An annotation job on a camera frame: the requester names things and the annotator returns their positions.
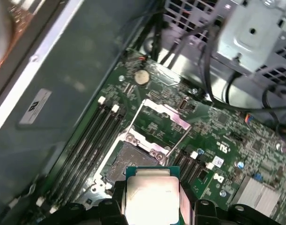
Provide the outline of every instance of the screw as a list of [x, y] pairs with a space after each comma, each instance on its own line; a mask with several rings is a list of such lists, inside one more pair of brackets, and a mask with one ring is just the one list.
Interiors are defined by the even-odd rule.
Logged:
[[202, 204], [202, 205], [209, 205], [209, 202], [206, 201], [206, 200], [202, 200], [202, 201], [201, 201], [201, 204]]
[[78, 210], [78, 207], [77, 206], [73, 206], [70, 208], [71, 210]]
[[226, 4], [226, 5], [225, 5], [225, 9], [231, 9], [231, 5]]
[[220, 196], [223, 197], [223, 198], [225, 198], [225, 197], [227, 196], [227, 192], [224, 191], [224, 190], [221, 190], [221, 191], [220, 191]]
[[111, 205], [112, 202], [111, 202], [111, 200], [107, 200], [104, 204], [105, 204], [105, 205]]
[[162, 158], [163, 158], [163, 157], [162, 157], [162, 155], [161, 155], [161, 154], [158, 154], [158, 155], [156, 156], [156, 159], [157, 159], [157, 160], [159, 160], [159, 161], [161, 161], [161, 160], [162, 160]]
[[127, 135], [126, 136], [126, 141], [131, 142], [133, 140], [133, 136], [132, 135]]
[[275, 0], [262, 0], [262, 2], [269, 8], [274, 8], [277, 4]]
[[30, 60], [31, 62], [38, 62], [39, 57], [38, 57], [37, 55], [33, 55], [33, 56], [30, 57], [29, 60]]
[[240, 205], [237, 205], [237, 206], [235, 207], [235, 209], [236, 209], [237, 211], [240, 211], [240, 212], [243, 212], [243, 211], [244, 211], [244, 208], [243, 208], [242, 206], [240, 206]]
[[196, 88], [191, 89], [192, 94], [196, 95], [198, 93], [198, 90]]
[[125, 80], [125, 77], [123, 75], [119, 76], [119, 81], [124, 81]]

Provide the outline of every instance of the integrated circuit chip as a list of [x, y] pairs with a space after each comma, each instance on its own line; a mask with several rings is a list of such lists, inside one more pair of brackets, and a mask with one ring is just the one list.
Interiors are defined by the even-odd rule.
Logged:
[[229, 120], [229, 117], [227, 116], [227, 115], [225, 115], [225, 114], [223, 114], [223, 113], [221, 113], [219, 116], [218, 116], [218, 122], [220, 123], [220, 124], [226, 124], [227, 123], [227, 121]]
[[125, 180], [125, 171], [128, 166], [156, 166], [158, 164], [155, 158], [126, 142], [107, 173], [106, 180], [112, 184], [117, 180]]
[[255, 141], [252, 145], [252, 148], [256, 151], [260, 151], [264, 144], [261, 141]]

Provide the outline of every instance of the motherboard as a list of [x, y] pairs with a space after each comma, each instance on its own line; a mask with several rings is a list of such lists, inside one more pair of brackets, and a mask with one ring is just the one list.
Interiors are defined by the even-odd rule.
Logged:
[[109, 75], [41, 189], [51, 211], [90, 208], [129, 166], [180, 167], [198, 198], [286, 224], [286, 154], [274, 131], [215, 107], [198, 86], [136, 52]]

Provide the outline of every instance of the green circuit board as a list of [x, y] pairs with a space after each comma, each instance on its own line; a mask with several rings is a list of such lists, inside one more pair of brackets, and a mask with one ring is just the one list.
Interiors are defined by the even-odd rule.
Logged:
[[[111, 105], [119, 105], [124, 115], [115, 135], [106, 140], [103, 152], [95, 162], [96, 168], [118, 132], [130, 125], [142, 101], [150, 99], [157, 105], [167, 105], [176, 110], [180, 118], [191, 125], [191, 130], [171, 155], [169, 164], [173, 165], [180, 151], [189, 154], [196, 152], [202, 155], [204, 163], [214, 164], [205, 168], [206, 173], [201, 179], [196, 178], [191, 183], [191, 188], [198, 198], [212, 200], [226, 210], [246, 176], [257, 176], [257, 181], [280, 193], [270, 216], [281, 224], [286, 224], [286, 154], [279, 150], [282, 141], [272, 130], [253, 120], [250, 126], [266, 138], [256, 135], [246, 125], [245, 115], [216, 108], [205, 99], [201, 89], [188, 84], [177, 74], [151, 60], [144, 66], [144, 70], [150, 74], [150, 80], [146, 85], [138, 85], [134, 74], [142, 66], [139, 57], [138, 53], [130, 54], [126, 61], [118, 63], [109, 75], [49, 174], [43, 192], [50, 193], [54, 183], [59, 181], [58, 173], [69, 154], [75, 150], [80, 136], [98, 108], [100, 97], [105, 97]], [[150, 143], [156, 143], [168, 150], [186, 133], [186, 130], [173, 122], [167, 114], [158, 113], [146, 106], [139, 111], [133, 128]], [[102, 176], [106, 177], [122, 145], [120, 142], [116, 146], [101, 171]], [[238, 163], [243, 163], [243, 168], [239, 168]]]

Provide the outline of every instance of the ram slot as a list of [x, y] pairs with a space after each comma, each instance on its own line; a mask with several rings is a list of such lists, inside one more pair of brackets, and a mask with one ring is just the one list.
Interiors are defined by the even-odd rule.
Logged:
[[180, 180], [184, 180], [187, 175], [189, 174], [190, 172], [190, 168], [191, 168], [191, 165], [193, 164], [193, 161], [187, 159], [187, 162], [185, 165], [183, 165], [183, 168], [180, 167]]
[[63, 185], [62, 188], [59, 190], [57, 200], [62, 199], [62, 196], [71, 190], [73, 183], [77, 179], [78, 173], [83, 170], [83, 165], [85, 165], [87, 160], [90, 159], [90, 157], [92, 156], [95, 143], [97, 143], [99, 139], [102, 138], [102, 133], [100, 129], [102, 127], [108, 126], [112, 122], [113, 118], [115, 118], [115, 115], [113, 115], [113, 112], [110, 112], [109, 114], [107, 114], [106, 118], [101, 120], [98, 126], [96, 126], [94, 132], [91, 135], [91, 138], [83, 147], [83, 154], [80, 155], [78, 164], [76, 164], [73, 170], [70, 172], [69, 177], [67, 177], [66, 179], [65, 185]]
[[191, 163], [187, 168], [187, 173], [182, 177], [181, 180], [188, 181], [189, 177], [191, 176], [192, 172], [194, 171], [197, 165], [198, 165], [197, 162], [194, 159], [191, 159]]
[[83, 155], [86, 154], [87, 146], [90, 145], [92, 138], [95, 137], [96, 131], [102, 125], [104, 120], [108, 117], [110, 108], [105, 106], [98, 116], [95, 116], [91, 119], [91, 123], [86, 127], [87, 132], [82, 136], [82, 140], [78, 142], [72, 152], [74, 152], [73, 160], [68, 168], [66, 168], [66, 173], [62, 175], [61, 179], [58, 180], [57, 188], [52, 192], [51, 199], [55, 200], [58, 198], [58, 195], [65, 189], [66, 185], [71, 178], [71, 174], [79, 167], [80, 162], [83, 159]]
[[95, 149], [94, 156], [88, 163], [88, 168], [83, 171], [82, 175], [80, 175], [79, 182], [70, 192], [70, 195], [67, 197], [65, 203], [75, 200], [76, 196], [81, 191], [81, 188], [85, 184], [86, 180], [90, 177], [94, 168], [96, 168], [98, 161], [101, 159], [102, 154], [106, 152], [106, 149], [109, 146], [107, 140], [109, 140], [111, 137], [116, 137], [118, 135], [119, 127], [123, 117], [124, 116], [121, 114], [118, 115], [115, 119], [115, 122], [113, 123], [113, 126], [104, 134], [103, 139], [99, 142], [97, 148]]
[[204, 166], [200, 164], [196, 164], [196, 166], [192, 169], [191, 175], [187, 178], [188, 183], [193, 182], [204, 169]]
[[180, 165], [181, 160], [183, 160], [184, 155], [182, 153], [182, 151], [178, 154], [177, 158], [175, 159], [173, 165]]

